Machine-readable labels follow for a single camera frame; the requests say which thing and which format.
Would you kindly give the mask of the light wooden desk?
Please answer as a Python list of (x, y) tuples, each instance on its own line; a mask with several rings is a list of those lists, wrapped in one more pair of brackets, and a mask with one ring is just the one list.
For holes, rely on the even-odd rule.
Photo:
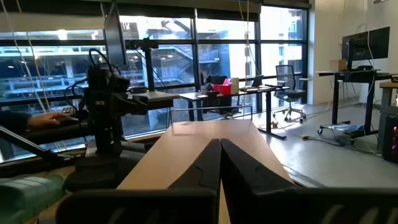
[(382, 82), (379, 84), (382, 90), (381, 105), (397, 106), (398, 105), (398, 83)]

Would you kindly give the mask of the chunky black slide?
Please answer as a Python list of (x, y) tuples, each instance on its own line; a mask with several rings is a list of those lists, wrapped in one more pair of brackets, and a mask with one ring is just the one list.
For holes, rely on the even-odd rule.
[(86, 189), (115, 189), (145, 156), (144, 152), (122, 151), (118, 156), (84, 157), (75, 162), (64, 187), (70, 192)]

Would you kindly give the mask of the person's hand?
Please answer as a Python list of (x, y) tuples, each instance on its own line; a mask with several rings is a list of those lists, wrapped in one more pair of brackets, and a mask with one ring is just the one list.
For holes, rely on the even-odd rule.
[(63, 120), (70, 120), (71, 117), (63, 113), (44, 113), (32, 116), (27, 120), (26, 129), (38, 129), (49, 126), (58, 126)]

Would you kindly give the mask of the wide black monitor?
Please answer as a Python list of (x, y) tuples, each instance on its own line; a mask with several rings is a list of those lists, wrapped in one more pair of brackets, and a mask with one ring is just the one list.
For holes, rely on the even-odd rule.
[(342, 38), (342, 59), (348, 60), (348, 42), (354, 41), (352, 61), (388, 58), (390, 27), (370, 30)]

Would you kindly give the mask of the black monitor on arm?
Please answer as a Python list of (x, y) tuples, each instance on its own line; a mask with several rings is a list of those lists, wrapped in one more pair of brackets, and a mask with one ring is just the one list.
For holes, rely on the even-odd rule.
[(127, 65), (126, 46), (116, 0), (112, 0), (104, 22), (108, 60), (115, 66)]

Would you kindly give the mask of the long black office desk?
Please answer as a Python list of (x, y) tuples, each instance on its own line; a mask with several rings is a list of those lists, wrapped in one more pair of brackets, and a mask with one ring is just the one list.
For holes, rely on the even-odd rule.
[(232, 98), (234, 96), (246, 96), (255, 94), (260, 96), (261, 94), (266, 95), (266, 127), (265, 128), (258, 128), (258, 130), (266, 133), (274, 138), (285, 140), (286, 136), (280, 136), (275, 134), (271, 131), (271, 92), (273, 91), (284, 91), (288, 90), (289, 87), (281, 86), (281, 85), (268, 85), (263, 88), (251, 89), (248, 90), (245, 88), (245, 91), (240, 91), (237, 94), (231, 95), (222, 95), (218, 94), (215, 96), (207, 96), (207, 95), (200, 95), (199, 92), (193, 93), (183, 93), (180, 94), (180, 97), (187, 101), (188, 108), (187, 109), (177, 109), (174, 111), (188, 111), (188, 120), (189, 121), (203, 121), (203, 110), (219, 110), (219, 109), (233, 109), (233, 108), (250, 108), (251, 110), (251, 118), (253, 115), (253, 107), (251, 105), (235, 105), (235, 106), (203, 106), (202, 101), (204, 100), (219, 100), (221, 98)]

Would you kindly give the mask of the black computer tower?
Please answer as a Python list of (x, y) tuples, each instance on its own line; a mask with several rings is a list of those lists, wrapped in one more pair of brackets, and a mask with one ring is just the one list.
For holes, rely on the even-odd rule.
[(382, 156), (398, 164), (398, 116), (387, 116), (382, 138)]

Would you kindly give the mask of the black standing desk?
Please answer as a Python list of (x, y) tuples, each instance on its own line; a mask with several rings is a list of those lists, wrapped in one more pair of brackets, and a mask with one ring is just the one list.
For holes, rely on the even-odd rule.
[(371, 129), (371, 120), (373, 113), (373, 98), (376, 86), (376, 81), (390, 80), (392, 74), (378, 72), (375, 70), (359, 70), (359, 71), (342, 71), (342, 72), (317, 72), (320, 77), (333, 77), (333, 106), (331, 124), (321, 125), (317, 130), (319, 135), (323, 134), (324, 129), (336, 131), (335, 126), (348, 125), (352, 126), (351, 121), (338, 122), (338, 102), (340, 83), (365, 83), (368, 84), (368, 96), (366, 101), (366, 114), (364, 124), (361, 131), (354, 131), (349, 133), (351, 139), (356, 139), (364, 136), (370, 136), (378, 133), (378, 130)]

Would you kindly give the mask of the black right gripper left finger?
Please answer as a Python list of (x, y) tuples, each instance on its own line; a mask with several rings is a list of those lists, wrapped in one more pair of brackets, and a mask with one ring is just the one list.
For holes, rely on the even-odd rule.
[(212, 139), (188, 169), (170, 188), (208, 188), (220, 187), (221, 141)]

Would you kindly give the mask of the large window wall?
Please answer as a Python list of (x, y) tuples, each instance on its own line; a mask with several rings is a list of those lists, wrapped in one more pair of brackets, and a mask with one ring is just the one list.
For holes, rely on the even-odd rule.
[[(249, 83), (305, 47), (303, 9), (261, 7), (246, 14), (193, 7), (118, 4), (125, 40), (159, 42), (151, 52), (155, 90), (198, 91), (207, 78), (226, 76)], [(109, 4), (93, 1), (0, 0), (0, 111), (38, 115), (76, 108), (86, 73), (107, 56), (104, 20)], [(143, 53), (126, 51), (117, 66), (131, 86), (148, 89)]]

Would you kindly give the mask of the chunky green slide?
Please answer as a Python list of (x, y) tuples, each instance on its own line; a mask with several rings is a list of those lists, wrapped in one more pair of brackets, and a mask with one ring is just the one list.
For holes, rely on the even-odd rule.
[(65, 194), (61, 175), (0, 181), (0, 224), (23, 224)]

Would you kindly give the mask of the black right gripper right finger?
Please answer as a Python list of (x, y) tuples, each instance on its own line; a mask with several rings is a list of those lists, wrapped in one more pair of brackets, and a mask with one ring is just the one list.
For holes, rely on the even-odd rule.
[(267, 168), (229, 139), (222, 139), (221, 146), (226, 172), (223, 176), (225, 181), (232, 181), (233, 189), (244, 190), (256, 198), (290, 193), (298, 189), (295, 184)]

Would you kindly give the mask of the dark grey desk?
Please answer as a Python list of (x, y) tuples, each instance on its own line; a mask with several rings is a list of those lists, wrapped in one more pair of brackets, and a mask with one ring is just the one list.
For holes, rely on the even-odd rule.
[(36, 131), (27, 131), (21, 134), (23, 138), (32, 141), (35, 144), (46, 144), (50, 142), (57, 142), (93, 135), (94, 132), (91, 131), (87, 123), (62, 126), (58, 128), (41, 129)]

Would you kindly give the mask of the light grey desk panel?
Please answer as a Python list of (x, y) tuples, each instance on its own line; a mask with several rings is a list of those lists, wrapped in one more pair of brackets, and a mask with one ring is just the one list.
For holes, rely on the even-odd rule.
[(180, 98), (180, 95), (161, 91), (147, 91), (137, 94), (128, 93), (127, 98), (129, 100), (135, 99), (141, 101), (147, 98), (147, 109), (158, 110), (162, 108), (172, 108), (174, 106), (174, 100)]

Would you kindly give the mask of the grey mesh office chair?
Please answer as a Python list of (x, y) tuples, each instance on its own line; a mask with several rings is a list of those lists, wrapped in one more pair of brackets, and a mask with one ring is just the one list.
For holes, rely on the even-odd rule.
[(298, 118), (299, 122), (303, 123), (303, 121), (306, 120), (307, 115), (303, 110), (292, 107), (292, 103), (300, 101), (307, 93), (306, 90), (302, 90), (302, 87), (298, 85), (298, 82), (303, 82), (303, 80), (297, 79), (292, 65), (276, 65), (275, 70), (277, 84), (282, 87), (286, 87), (286, 89), (276, 91), (274, 96), (279, 100), (287, 102), (289, 107), (273, 112), (272, 116), (275, 118), (277, 113), (282, 113), (285, 115), (285, 121), (291, 121), (292, 113), (297, 113), (300, 115)]

